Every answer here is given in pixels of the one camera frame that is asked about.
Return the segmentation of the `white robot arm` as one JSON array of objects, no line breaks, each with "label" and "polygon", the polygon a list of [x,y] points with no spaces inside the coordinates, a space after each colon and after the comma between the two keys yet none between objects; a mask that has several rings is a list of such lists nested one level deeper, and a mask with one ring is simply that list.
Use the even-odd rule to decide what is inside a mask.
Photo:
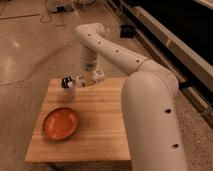
[{"label": "white robot arm", "polygon": [[75,29],[82,46],[82,68],[92,71],[103,56],[128,75],[121,108],[134,171],[189,171],[174,99],[178,80],[154,60],[105,38],[100,23]]}]

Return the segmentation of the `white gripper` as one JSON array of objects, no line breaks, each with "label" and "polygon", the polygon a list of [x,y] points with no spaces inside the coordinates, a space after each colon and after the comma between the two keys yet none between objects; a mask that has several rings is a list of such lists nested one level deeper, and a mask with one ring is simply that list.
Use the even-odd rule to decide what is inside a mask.
[{"label": "white gripper", "polygon": [[76,85],[78,87],[84,87],[85,82],[87,84],[96,84],[96,83],[100,83],[101,81],[103,81],[105,79],[105,74],[102,69],[95,69],[93,71],[85,71],[83,76],[84,76],[84,78],[82,76],[76,77]]}]

